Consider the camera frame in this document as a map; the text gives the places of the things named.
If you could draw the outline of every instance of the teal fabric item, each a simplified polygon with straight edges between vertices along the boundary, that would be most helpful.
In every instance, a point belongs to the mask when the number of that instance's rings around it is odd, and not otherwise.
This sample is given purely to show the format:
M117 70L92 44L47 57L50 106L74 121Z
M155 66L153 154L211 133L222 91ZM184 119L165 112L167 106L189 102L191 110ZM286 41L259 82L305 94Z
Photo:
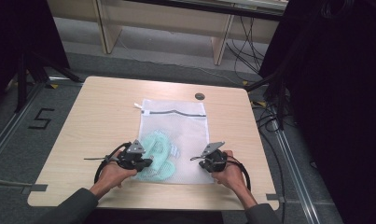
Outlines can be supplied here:
M152 159L152 164L138 173L135 178L144 181L163 181L175 173L175 166L168 161L172 144L161 131L155 131L140 141L146 153L142 158Z

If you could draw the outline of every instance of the wooden table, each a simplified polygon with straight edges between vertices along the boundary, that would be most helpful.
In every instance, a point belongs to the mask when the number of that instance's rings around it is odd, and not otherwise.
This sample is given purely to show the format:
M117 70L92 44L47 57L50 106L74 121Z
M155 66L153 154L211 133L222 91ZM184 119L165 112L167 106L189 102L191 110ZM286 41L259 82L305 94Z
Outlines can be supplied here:
M63 125L37 184L49 185L45 192L31 192L31 206L57 206L80 188L90 188L101 161L85 161L109 154L121 143L138 137L141 110L134 103L143 99L199 102L203 93L210 142L225 141L251 176L252 192L259 203L273 209L278 201L269 166L258 134L247 93L243 89L144 81L110 77L88 77ZM242 210L237 197L218 185L173 185L123 182L112 189L99 207L129 209Z

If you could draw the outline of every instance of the black cloth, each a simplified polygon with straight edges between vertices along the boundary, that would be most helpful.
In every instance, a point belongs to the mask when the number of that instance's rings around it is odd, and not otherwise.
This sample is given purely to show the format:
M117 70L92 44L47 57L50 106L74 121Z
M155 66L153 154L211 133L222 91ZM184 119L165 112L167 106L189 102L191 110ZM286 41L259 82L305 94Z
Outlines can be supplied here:
M89 190L79 189L58 207L42 216L35 224L82 223L97 205L97 198ZM250 224L281 223L267 203L247 209L245 215Z

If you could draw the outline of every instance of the person's left hand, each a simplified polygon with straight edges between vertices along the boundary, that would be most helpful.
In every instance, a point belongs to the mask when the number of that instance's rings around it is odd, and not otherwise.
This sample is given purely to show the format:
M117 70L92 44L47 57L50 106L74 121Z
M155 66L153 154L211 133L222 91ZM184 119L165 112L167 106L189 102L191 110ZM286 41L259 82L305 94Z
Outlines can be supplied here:
M95 183L90 191L98 198L101 199L104 195L106 195L109 190L118 186L121 188L121 182L126 178L136 175L137 170L126 170L121 168L116 164L115 161L109 162L106 167L104 167L103 171L98 178L97 183Z

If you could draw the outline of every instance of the mesh bag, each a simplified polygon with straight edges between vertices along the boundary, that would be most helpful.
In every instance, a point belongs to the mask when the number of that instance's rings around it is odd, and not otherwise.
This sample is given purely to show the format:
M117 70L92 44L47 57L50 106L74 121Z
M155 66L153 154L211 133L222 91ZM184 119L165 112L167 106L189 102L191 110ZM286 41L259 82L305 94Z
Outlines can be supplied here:
M175 183L208 184L214 179L190 158L202 154L209 142L203 103L144 100L139 141L152 164L134 179Z

